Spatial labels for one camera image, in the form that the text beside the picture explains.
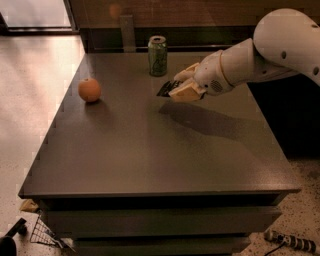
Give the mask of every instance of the green can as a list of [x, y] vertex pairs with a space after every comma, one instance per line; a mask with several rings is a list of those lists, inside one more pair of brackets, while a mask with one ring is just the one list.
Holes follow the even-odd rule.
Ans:
[[149, 71], [152, 76], [167, 73], [167, 42], [164, 36], [152, 36], [148, 43]]

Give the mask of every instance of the speckled floor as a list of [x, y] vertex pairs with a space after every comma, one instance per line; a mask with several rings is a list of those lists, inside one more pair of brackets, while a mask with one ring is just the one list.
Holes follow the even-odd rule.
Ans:
[[[0, 236], [23, 217], [29, 233], [15, 236], [18, 255], [69, 255], [59, 249], [30, 243], [37, 215], [20, 212], [17, 196], [63, 95], [84, 55], [80, 38], [0, 37]], [[320, 245], [320, 159], [290, 159], [302, 191], [289, 195], [283, 215], [271, 227]], [[277, 245], [263, 234], [235, 256], [262, 256]], [[281, 248], [272, 255], [310, 255]]]

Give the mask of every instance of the black cable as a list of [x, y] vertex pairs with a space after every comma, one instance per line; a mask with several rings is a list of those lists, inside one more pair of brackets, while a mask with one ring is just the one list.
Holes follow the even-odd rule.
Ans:
[[271, 253], [279, 250], [281, 247], [283, 247], [286, 243], [285, 242], [282, 242], [277, 248], [271, 250], [270, 252], [267, 252], [264, 256], [267, 256], [267, 255], [270, 255]]

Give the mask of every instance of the robotic hand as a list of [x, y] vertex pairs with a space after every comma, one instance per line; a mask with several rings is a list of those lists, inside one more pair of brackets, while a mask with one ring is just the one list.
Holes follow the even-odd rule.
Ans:
[[277, 80], [298, 73], [320, 86], [320, 28], [305, 14], [279, 9], [266, 15], [251, 38], [217, 51], [178, 73], [174, 101], [220, 95], [247, 82]]

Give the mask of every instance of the can lid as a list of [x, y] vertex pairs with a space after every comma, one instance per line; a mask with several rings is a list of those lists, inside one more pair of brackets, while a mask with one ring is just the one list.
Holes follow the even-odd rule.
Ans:
[[166, 42], [166, 38], [164, 36], [152, 36], [150, 37], [150, 42], [153, 44], [163, 44]]

